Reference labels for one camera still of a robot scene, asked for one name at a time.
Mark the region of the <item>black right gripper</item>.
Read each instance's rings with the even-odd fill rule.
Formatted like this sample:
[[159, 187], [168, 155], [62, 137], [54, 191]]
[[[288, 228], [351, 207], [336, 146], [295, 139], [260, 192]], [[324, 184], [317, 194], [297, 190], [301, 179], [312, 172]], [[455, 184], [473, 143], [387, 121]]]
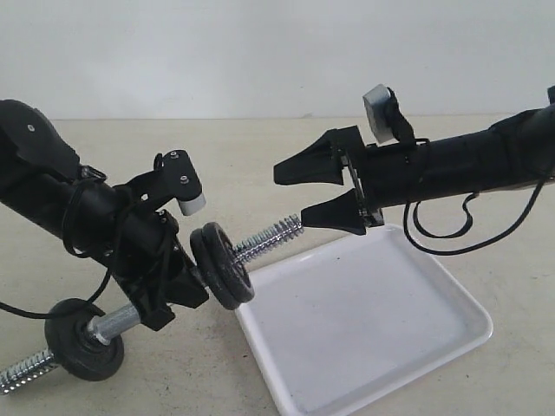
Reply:
[[382, 209], [367, 184], [366, 146], [358, 126], [327, 130], [303, 151], [273, 166], [277, 185], [311, 183], [343, 185], [343, 167], [349, 171], [355, 192], [301, 210], [305, 228], [366, 234], [366, 227], [384, 225]]

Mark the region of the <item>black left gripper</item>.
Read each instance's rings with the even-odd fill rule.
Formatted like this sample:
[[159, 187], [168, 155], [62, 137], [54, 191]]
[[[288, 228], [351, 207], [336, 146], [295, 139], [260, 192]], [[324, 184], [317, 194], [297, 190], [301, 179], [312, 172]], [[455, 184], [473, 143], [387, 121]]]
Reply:
[[179, 226], [162, 209], [173, 199], [181, 203], [189, 196], [167, 185], [117, 185], [114, 195], [119, 205], [109, 268], [137, 309], [140, 323], [160, 331], [175, 318], [164, 295], [167, 282], [169, 303], [198, 308], [209, 299], [194, 275], [194, 262], [173, 252]]

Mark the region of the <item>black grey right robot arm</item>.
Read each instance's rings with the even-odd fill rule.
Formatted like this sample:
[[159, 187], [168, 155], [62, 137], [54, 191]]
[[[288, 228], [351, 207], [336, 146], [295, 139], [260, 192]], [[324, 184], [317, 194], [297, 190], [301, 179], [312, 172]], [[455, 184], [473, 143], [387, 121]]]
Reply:
[[345, 173], [352, 178], [344, 194], [301, 210], [305, 227], [363, 235], [383, 225], [385, 208], [552, 180], [552, 103], [431, 140], [415, 135], [392, 88], [379, 84], [362, 100], [374, 143], [365, 143], [357, 126], [332, 128], [273, 167], [277, 185], [343, 185]]

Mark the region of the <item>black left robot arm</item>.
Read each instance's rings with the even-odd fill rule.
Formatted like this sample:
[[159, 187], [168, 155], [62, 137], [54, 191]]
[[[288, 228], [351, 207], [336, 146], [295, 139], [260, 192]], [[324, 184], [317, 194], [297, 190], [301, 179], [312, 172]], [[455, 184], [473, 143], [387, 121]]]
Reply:
[[59, 238], [69, 255], [101, 264], [153, 330], [173, 319], [173, 305], [195, 309], [209, 297], [165, 211], [170, 201], [186, 216], [205, 205], [185, 150], [160, 153], [148, 172], [111, 185], [39, 109], [2, 100], [2, 204]]

